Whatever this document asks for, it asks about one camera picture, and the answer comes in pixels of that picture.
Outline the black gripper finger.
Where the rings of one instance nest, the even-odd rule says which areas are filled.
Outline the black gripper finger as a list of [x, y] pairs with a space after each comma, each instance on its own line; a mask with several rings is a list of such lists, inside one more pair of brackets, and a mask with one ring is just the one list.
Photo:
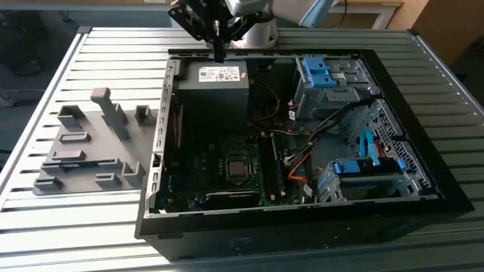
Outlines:
[[195, 40], [213, 45], [214, 60], [219, 63], [219, 38], [207, 1], [171, 1], [167, 13]]
[[225, 46], [231, 41], [239, 41], [247, 34], [250, 29], [261, 23], [269, 22], [274, 19], [274, 16], [262, 11], [257, 11], [250, 15], [245, 15], [235, 23], [230, 24], [235, 16], [229, 10], [225, 10], [219, 14], [219, 26], [218, 26], [218, 62], [223, 63], [226, 58]]

